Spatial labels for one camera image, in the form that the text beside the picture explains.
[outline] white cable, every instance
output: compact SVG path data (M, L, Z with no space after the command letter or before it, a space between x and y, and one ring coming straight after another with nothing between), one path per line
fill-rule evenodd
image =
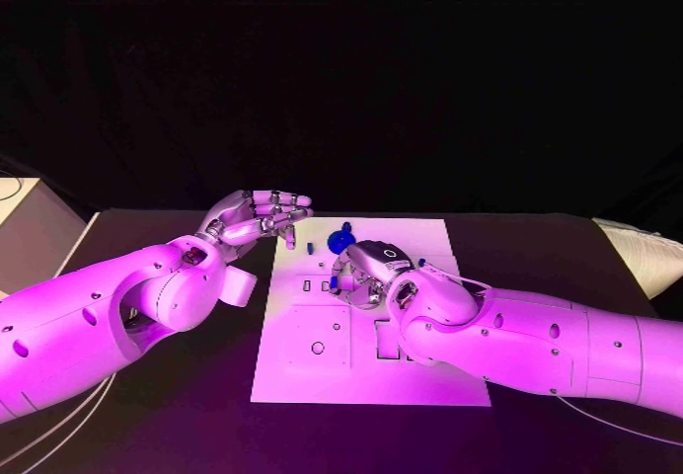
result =
M114 382L114 377L115 377L115 373L113 373L111 377L110 377L110 381L107 383L107 387L104 388L104 391L102 391L102 394L100 395L100 400L97 401L95 403L95 406L92 407L92 409L90 410L88 414L85 415L85 418L82 419L81 423L78 424L78 426L74 428L72 432L68 434L66 438L61 441L61 443L53 447L53 450L39 459L39 461L32 465L32 467L29 467L29 469L26 469L22 474L28 474L30 471L33 471L33 469L36 469L36 467L43 463L43 461L55 454L55 452L58 451L58 449L66 444L66 442L71 440L71 437L77 434L78 430L81 429L81 427L85 425L85 422L88 421L90 417L92 416L92 414L95 413L95 410L97 410L97 407L100 406L100 404L102 403L102 400L104 400L104 397L107 395L107 392L110 391L110 388L111 388L111 383Z
M100 385L97 386L95 390L90 394L88 398L82 401L82 403L78 405L78 407L75 407L74 411L66 415L64 420L17 452L15 452L15 454L12 454L9 457L6 457L0 461L0 467L3 467L17 456L20 456L64 426L64 424L75 417L78 412L82 410L85 405L95 398L97 394L102 390L104 384L107 383L108 380L110 380L110 377L107 377L100 382Z
M657 436L653 436L653 435L650 435L650 434L637 432L636 430L630 430L628 428L621 427L620 425L615 425L614 423L608 422L607 420L602 420L602 418L598 418L595 415L591 415L591 414L590 414L588 412L585 412L579 407L577 407L577 405L574 405L572 403L569 403L559 395L555 395L555 396L556 396L556 397L562 400L562 402L565 402L566 405L569 405L581 414L584 414L587 417L592 418L592 419L597 420L598 422L604 423L604 424L608 425L610 427L617 428L618 430L623 430L623 432L631 433L633 435L638 435L638 436L647 437L647 438L650 438L650 439L654 439L656 441L666 442L667 444L673 444L675 446L682 446L682 447L683 447L683 442L680 442L680 441L675 441L673 439L664 439L663 437L657 437Z

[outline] blue object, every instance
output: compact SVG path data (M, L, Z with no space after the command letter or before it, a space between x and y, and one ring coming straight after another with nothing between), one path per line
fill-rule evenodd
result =
M345 222L342 230L336 230L327 238L327 247L333 254L340 254L345 249L356 243L356 237L352 234L352 224Z

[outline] white board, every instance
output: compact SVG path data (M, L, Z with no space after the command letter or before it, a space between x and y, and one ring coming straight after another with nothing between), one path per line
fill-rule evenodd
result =
M327 237L352 222L356 240L382 240L460 275L441 219L313 217L297 248L280 241L252 402L492 406L486 382L445 363L427 367L399 350L385 305L345 305L327 291L337 256ZM313 255L306 244L313 243ZM342 287L353 284L342 277Z

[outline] circular hole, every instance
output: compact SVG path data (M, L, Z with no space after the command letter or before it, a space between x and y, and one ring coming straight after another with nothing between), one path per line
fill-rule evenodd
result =
M559 338L559 326L556 324L551 326L551 338L552 339Z
M310 347L310 350L313 351L313 353L320 356L323 354L323 351L324 351L324 345L323 343L317 342L317 343L313 343L313 346Z
M15 353L17 353L19 357L29 356L29 349L19 341L15 341L15 344L12 345L12 349L15 350Z
M82 310L82 319L88 322L91 326L97 325L95 313L90 308Z

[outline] robotic hand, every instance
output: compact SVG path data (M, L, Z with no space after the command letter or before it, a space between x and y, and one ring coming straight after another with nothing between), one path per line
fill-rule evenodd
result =
M355 290L337 287L346 265ZM373 241L342 252L330 292L362 309L386 299L415 361L448 362L529 393L621 400L683 418L683 324L492 288L424 260L415 268L396 246Z
M310 198L238 191L193 235L101 262L0 300L0 423L92 387L151 346L245 306L257 277L228 266L265 236L294 248Z

